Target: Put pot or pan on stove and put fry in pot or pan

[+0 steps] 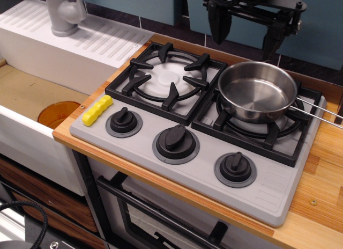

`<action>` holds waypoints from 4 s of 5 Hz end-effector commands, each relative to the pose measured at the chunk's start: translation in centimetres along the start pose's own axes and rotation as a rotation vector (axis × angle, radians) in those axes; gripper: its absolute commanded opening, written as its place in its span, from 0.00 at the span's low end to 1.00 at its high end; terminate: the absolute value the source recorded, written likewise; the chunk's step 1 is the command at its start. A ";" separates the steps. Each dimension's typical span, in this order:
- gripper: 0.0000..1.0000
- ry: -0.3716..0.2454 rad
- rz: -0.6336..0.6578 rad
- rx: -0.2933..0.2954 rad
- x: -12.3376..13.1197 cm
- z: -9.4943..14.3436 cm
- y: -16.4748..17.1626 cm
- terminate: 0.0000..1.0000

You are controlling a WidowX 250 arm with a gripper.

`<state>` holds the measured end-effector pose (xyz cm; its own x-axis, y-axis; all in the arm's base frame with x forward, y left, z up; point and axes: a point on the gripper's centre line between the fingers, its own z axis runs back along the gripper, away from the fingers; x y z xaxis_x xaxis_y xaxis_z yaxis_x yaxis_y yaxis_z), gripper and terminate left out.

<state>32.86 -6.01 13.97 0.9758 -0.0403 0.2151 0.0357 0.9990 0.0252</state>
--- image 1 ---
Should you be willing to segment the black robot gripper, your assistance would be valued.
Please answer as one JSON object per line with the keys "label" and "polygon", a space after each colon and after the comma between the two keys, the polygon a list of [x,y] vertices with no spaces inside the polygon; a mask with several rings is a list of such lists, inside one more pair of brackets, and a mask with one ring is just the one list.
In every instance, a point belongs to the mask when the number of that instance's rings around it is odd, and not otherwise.
{"label": "black robot gripper", "polygon": [[203,0],[214,42],[220,45],[228,36],[232,17],[267,26],[263,40],[263,61],[270,60],[285,36],[296,35],[301,14],[307,9],[301,0]]}

